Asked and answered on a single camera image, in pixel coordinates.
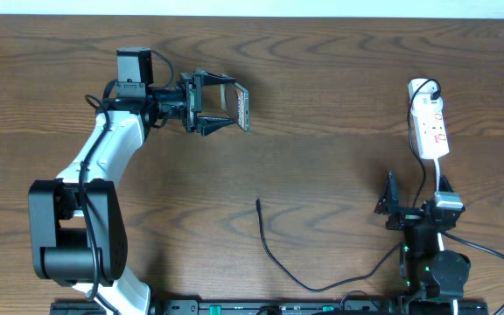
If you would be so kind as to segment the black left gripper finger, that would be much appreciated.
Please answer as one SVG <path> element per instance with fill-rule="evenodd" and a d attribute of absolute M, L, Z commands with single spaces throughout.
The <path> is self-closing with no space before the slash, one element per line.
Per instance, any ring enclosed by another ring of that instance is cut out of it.
<path fill-rule="evenodd" d="M 235 124 L 235 120 L 228 117 L 217 116 L 199 116 L 197 123 L 197 131 L 206 137 L 211 133 L 223 127 Z"/>
<path fill-rule="evenodd" d="M 197 79 L 201 86 L 215 86 L 236 83 L 236 78 L 225 74 L 210 73 L 206 70 L 197 70 Z"/>

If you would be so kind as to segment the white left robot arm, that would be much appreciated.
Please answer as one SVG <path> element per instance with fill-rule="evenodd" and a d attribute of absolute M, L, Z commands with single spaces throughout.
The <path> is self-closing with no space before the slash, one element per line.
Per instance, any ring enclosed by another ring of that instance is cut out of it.
<path fill-rule="evenodd" d="M 75 314 L 160 314 L 152 288 L 127 265 L 128 239 L 116 188 L 153 129 L 179 119 L 207 136 L 233 123 L 249 130 L 249 92 L 225 74 L 197 69 L 175 87 L 156 87 L 151 75 L 122 75 L 95 110 L 94 130 L 73 162 L 28 192 L 35 274 L 86 295 L 87 306 L 59 306 Z"/>

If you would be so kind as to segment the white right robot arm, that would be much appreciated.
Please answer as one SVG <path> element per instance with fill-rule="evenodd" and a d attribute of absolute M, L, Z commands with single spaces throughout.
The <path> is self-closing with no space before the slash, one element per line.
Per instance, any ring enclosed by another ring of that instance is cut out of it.
<path fill-rule="evenodd" d="M 445 176 L 439 190 L 420 207 L 402 206 L 396 177 L 389 172 L 374 211 L 388 217 L 386 229 L 404 235 L 401 276 L 409 283 L 401 297 L 407 306 L 413 302 L 449 303 L 461 299 L 471 263 L 466 255 L 441 248 L 439 234 L 456 227 L 465 211 L 461 198 Z"/>

